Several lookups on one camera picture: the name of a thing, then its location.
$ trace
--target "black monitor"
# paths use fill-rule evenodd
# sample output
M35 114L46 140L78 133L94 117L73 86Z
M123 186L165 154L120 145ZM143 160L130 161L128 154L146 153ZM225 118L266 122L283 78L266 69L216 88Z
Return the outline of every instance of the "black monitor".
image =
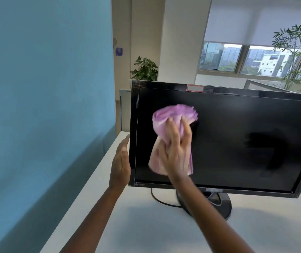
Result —
M172 189L148 167L157 138L152 115L193 106L192 180L203 192L298 198L301 192L301 94L132 82L130 186Z

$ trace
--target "pink cloth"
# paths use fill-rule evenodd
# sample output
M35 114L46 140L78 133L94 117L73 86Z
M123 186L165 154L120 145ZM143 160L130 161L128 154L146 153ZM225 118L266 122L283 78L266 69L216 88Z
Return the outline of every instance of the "pink cloth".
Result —
M161 141L161 139L164 140L164 142L168 145L170 143L170 138L166 135L166 121L168 118L172 118L173 122L177 126L178 130L180 131L180 136L183 136L183 125L181 124L181 117L184 116L189 124L197 120L197 112L194 110L194 107L192 106L186 106L186 105L176 105L176 106L167 106L165 108L162 108L160 110L157 110L153 114L153 129L155 133L158 135L158 138L156 139L152 153L150 154L149 158L149 168L160 175L167 175L167 172L156 153L156 149ZM187 170L187 174L193 174L193 161L192 161L192 155L190 153L190 161L189 161L189 167Z

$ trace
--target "desk surface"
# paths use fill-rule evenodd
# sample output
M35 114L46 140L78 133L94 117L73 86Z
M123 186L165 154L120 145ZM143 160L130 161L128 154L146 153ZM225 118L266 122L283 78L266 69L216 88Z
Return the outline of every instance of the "desk surface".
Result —
M59 252L108 186L121 132L69 208L41 253ZM162 201L178 204L175 191L154 189ZM299 199L229 195L229 225L257 252L301 252ZM99 242L98 252L211 252L195 221L181 208L156 202L149 188L127 187Z

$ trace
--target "monitor bezel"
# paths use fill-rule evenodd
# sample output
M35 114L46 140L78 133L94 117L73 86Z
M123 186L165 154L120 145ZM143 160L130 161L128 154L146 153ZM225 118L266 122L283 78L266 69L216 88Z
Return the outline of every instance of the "monitor bezel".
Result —
M131 81L131 125L130 125L130 165L131 165L131 177L129 186L133 187L148 187L148 188L163 188L174 189L171 183L155 183L144 182L135 180L135 156L136 156L136 132L137 132L137 120L138 120L138 97L140 88L152 88L152 89L167 89L177 91L187 91L188 84L176 84L165 82L153 82L145 80L132 80ZM238 88L226 88L219 86L203 85L202 94L231 94L238 96L250 96L250 97L268 97L279 99L291 99L301 101L301 93L290 92L277 92L277 91L265 91L265 90L252 90L252 89L238 89ZM261 189L228 189L223 187L204 187L198 185L198 188L203 192L218 192L229 194L245 194L245 195L260 195L260 196L275 196L275 197L287 197L298 198L301 193L301 173L296 180L296 183L291 192L274 192L274 191L262 191Z

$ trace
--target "monitor base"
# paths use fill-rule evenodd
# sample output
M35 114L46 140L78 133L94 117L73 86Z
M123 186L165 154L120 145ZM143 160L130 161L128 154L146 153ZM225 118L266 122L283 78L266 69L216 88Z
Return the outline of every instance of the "monitor base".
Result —
M216 208L216 210L222 215L225 220L228 220L230 214L232 212L232 202L228 194L225 193L208 193L202 192L207 200ZM185 203L182 200L181 195L176 191L176 196L178 198L178 202L181 204L182 208L187 212L190 216L189 210L187 209Z

